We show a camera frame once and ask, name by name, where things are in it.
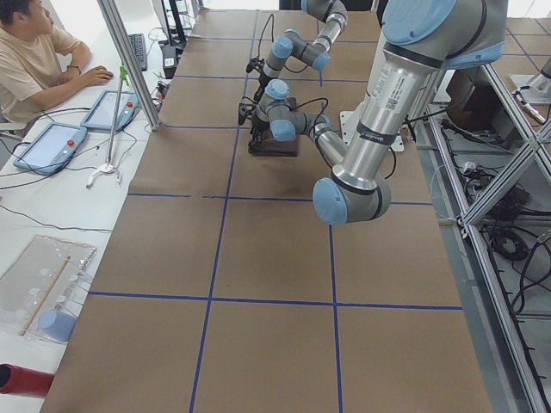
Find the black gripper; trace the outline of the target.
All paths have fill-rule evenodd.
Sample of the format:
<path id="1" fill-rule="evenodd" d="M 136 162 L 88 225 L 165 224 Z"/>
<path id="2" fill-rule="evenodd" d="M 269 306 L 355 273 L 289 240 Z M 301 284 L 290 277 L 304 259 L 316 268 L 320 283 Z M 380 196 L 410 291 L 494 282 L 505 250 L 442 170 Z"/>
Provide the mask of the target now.
<path id="1" fill-rule="evenodd" d="M 266 75 L 263 71 L 259 73 L 259 77 L 258 77 L 259 85 L 258 85 L 257 91 L 253 96 L 254 102 L 259 102 L 262 99 L 264 91 L 271 80 L 272 80 L 272 77 L 269 75 Z"/>
<path id="2" fill-rule="evenodd" d="M 269 130 L 269 122 L 258 118 L 256 115 L 252 115 L 251 118 L 251 149 L 263 148 L 263 133 Z"/>

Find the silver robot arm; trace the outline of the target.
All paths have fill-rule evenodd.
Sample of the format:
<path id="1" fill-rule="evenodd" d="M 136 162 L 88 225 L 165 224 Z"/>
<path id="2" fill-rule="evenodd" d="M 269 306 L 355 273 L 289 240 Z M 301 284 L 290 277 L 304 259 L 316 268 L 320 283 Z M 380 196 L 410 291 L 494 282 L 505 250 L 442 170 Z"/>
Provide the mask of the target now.
<path id="1" fill-rule="evenodd" d="M 270 131 L 279 142 L 306 135 L 331 166 L 313 187 L 313 204 L 329 225 L 379 218 L 391 191 L 380 166 L 412 109 L 426 78 L 435 71 L 471 68 L 498 60 L 505 46 L 505 1 L 391 1 L 381 23 L 384 56 L 378 77 L 353 114 L 350 142 L 342 141 L 321 114 L 304 114 L 289 102 L 289 87 L 279 78 L 289 58 L 317 71 L 329 62 L 335 39 L 345 30 L 348 12 L 339 1 L 305 1 L 302 9 L 324 23 L 313 42 L 289 29 L 277 37 L 269 56 L 249 64 L 258 71 L 252 108 L 239 119 L 253 132 Z"/>
<path id="2" fill-rule="evenodd" d="M 269 82 L 279 78 L 290 57 L 322 73 L 330 61 L 333 43 L 348 25 L 348 11 L 342 1 L 306 0 L 300 2 L 300 8 L 325 25 L 313 41 L 303 39 L 298 29 L 288 28 L 273 39 L 264 59 L 255 57 L 250 60 L 245 71 L 259 73 L 254 102 L 260 102 Z"/>

